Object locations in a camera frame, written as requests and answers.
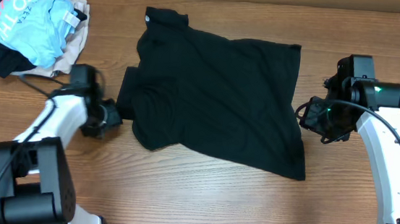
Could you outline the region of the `black t-shirt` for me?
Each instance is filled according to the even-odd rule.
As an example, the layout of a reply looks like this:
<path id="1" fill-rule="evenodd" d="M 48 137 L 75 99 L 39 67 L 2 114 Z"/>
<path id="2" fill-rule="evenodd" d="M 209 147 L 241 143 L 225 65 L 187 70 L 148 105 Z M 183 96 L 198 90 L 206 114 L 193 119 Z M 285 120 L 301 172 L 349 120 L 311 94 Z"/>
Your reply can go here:
<path id="1" fill-rule="evenodd" d="M 304 181 L 305 152 L 292 100 L 301 46 L 229 40 L 189 17 L 148 7 L 116 102 L 148 150 L 181 144 L 214 158 Z"/>

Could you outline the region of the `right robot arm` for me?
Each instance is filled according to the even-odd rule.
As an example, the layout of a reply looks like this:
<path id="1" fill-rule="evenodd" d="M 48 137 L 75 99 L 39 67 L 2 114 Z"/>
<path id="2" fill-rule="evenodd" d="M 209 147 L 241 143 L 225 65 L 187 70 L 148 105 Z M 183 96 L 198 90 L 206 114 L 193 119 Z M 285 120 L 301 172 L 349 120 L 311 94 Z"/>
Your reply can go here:
<path id="1" fill-rule="evenodd" d="M 375 182 L 377 224 L 400 224 L 400 84 L 380 82 L 372 56 L 353 54 L 323 85 L 324 99 L 311 97 L 295 111 L 299 125 L 323 144 L 345 142 L 357 132 Z"/>

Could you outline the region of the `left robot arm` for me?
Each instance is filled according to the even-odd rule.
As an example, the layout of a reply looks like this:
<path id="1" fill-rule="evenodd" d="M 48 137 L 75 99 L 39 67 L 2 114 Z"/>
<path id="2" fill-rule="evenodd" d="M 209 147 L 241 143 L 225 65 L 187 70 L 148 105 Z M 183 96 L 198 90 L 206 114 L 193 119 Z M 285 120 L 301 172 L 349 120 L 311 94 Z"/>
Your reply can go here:
<path id="1" fill-rule="evenodd" d="M 74 65 L 32 125 L 0 142 L 0 224 L 107 224 L 76 203 L 65 154 L 75 133 L 101 139 L 122 124 L 105 81 L 95 67 Z"/>

